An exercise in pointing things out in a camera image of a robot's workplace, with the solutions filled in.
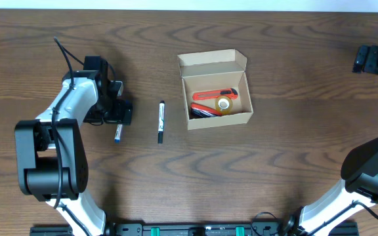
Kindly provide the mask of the blue whiteboard marker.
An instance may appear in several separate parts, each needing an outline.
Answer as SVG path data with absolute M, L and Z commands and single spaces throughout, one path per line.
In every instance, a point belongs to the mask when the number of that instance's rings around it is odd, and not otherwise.
M 116 132 L 115 132 L 115 137 L 114 137 L 115 143 L 120 143 L 122 132 L 123 132 L 123 125 L 118 124 L 116 128 Z

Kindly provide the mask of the black whiteboard marker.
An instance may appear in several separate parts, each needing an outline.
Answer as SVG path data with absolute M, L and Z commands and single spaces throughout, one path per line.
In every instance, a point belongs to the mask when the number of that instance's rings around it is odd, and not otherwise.
M 165 102 L 162 100 L 159 103 L 159 117 L 158 117 L 158 129 L 157 129 L 157 142 L 159 144 L 163 143 L 163 132 L 164 132 L 164 115 L 165 115 Z

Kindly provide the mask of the cardboard box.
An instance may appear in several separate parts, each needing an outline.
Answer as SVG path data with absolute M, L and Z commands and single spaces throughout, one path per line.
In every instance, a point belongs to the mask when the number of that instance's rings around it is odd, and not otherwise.
M 178 55 L 187 129 L 246 124 L 253 115 L 253 106 L 246 76 L 247 57 L 236 49 L 214 50 Z M 193 100 L 195 92 L 236 89 L 229 115 L 202 118 L 191 113 L 191 103 L 215 109 L 215 99 Z

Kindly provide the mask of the yellow clear tape roll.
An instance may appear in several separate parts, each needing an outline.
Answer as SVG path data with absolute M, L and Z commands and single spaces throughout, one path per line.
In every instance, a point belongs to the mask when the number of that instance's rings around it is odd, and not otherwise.
M 215 109 L 222 115 L 229 115 L 232 111 L 232 99 L 227 96 L 219 96 L 215 100 Z

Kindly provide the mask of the orange utility knife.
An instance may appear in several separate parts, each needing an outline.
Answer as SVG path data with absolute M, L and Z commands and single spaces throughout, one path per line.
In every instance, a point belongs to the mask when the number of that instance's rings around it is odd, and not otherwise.
M 193 100 L 209 100 L 209 99 L 218 98 L 220 96 L 226 96 L 232 100 L 235 100 L 238 97 L 238 92 L 234 88 L 195 92 L 192 96 L 192 99 Z

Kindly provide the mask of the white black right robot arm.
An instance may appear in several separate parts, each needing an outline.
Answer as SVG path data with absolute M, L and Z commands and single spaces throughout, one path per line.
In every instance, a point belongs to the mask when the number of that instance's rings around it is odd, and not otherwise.
M 354 73 L 378 75 L 378 46 L 359 47 Z M 358 235 L 358 226 L 348 220 L 361 210 L 376 220 L 371 210 L 378 205 L 378 137 L 352 149 L 341 167 L 341 179 L 322 197 L 301 207 L 278 235 Z

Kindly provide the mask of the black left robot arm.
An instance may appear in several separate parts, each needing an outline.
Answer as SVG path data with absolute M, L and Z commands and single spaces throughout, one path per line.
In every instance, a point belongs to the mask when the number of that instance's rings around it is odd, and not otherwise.
M 14 129 L 18 183 L 25 195 L 46 202 L 67 226 L 35 226 L 30 235 L 115 235 L 89 190 L 89 167 L 80 133 L 83 123 L 130 125 L 133 105 L 121 99 L 123 83 L 110 80 L 109 63 L 86 56 L 70 70 L 52 104 Z

